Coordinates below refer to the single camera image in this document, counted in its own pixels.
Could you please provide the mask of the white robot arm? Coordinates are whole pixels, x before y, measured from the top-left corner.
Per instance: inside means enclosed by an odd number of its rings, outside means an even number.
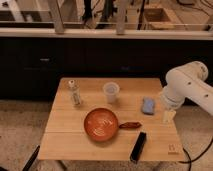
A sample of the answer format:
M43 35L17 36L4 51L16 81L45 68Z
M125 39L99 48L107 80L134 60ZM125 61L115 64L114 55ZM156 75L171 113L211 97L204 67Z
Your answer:
M213 116L213 87L205 82L207 77L208 68L200 61L189 62L167 72L167 85L159 94L164 106L164 124L172 122L176 110L186 98Z

